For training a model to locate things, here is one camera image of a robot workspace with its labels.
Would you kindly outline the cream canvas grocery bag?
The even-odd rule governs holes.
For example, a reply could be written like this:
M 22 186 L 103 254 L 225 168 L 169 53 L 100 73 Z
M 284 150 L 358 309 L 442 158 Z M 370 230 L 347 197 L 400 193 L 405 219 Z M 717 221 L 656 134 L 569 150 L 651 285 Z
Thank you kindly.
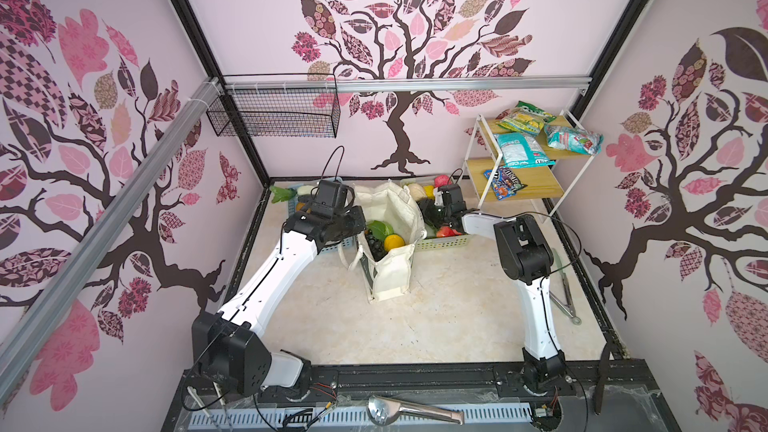
M 344 246 L 338 248 L 341 264 L 362 273 L 369 301 L 403 296 L 410 289 L 416 246 L 427 237 L 417 202 L 407 187 L 391 181 L 376 187 L 355 185 L 353 191 L 364 226 L 351 238 L 351 259 Z

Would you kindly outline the green cabbage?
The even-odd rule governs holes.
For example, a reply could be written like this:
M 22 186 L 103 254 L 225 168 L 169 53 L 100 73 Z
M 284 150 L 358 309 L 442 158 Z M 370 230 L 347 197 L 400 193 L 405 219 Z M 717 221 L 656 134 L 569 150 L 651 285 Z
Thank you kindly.
M 384 241 L 387 237 L 394 234 L 393 227 L 389 223 L 380 220 L 369 222 L 367 230 L 380 241 Z

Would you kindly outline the orange fruit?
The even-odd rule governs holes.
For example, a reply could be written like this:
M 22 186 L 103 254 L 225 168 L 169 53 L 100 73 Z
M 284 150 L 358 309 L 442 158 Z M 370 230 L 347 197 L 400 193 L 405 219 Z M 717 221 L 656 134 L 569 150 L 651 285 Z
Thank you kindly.
M 404 247 L 405 245 L 405 240 L 398 234 L 390 234 L 383 241 L 383 246 L 386 252 Z

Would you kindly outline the dark grape bunch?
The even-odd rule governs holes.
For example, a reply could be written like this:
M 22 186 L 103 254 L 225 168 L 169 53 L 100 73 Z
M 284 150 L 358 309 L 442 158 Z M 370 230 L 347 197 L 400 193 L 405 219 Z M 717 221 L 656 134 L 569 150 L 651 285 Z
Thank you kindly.
M 382 240 L 376 238 L 373 234 L 367 234 L 366 241 L 375 262 L 382 260 L 387 255 L 387 251 Z

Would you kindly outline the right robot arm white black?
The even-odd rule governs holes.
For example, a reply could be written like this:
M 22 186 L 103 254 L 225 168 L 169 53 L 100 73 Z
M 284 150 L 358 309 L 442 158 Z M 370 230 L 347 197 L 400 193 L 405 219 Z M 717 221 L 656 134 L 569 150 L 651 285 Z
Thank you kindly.
M 523 366 L 525 388 L 542 395 L 550 384 L 566 373 L 565 353 L 555 332 L 550 300 L 550 275 L 554 254 L 532 214 L 509 217 L 471 210 L 461 188 L 449 184 L 434 192 L 430 217 L 468 235 L 492 239 L 500 266 L 517 286 L 524 317 Z

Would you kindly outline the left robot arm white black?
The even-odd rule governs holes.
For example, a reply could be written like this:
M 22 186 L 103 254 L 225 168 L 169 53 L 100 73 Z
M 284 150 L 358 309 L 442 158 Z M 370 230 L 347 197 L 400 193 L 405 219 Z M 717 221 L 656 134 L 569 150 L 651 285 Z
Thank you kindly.
M 289 288 L 319 252 L 363 232 L 365 226 L 354 189 L 337 180 L 321 180 L 308 204 L 285 220 L 271 254 L 246 285 L 216 312 L 202 312 L 195 319 L 191 373 L 243 397 L 268 388 L 305 396 L 311 362 L 270 351 L 262 336 Z

